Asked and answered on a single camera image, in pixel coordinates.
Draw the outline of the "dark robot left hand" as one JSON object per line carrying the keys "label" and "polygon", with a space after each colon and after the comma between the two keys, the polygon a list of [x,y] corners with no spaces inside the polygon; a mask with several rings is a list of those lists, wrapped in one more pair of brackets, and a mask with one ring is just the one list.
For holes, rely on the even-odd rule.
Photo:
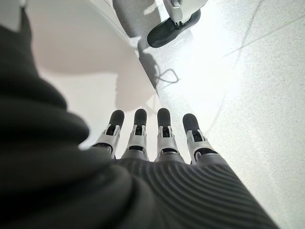
{"label": "dark robot left hand", "polygon": [[40,78],[17,3],[0,21],[0,226],[3,229],[275,229],[218,153],[191,164],[112,159]]}

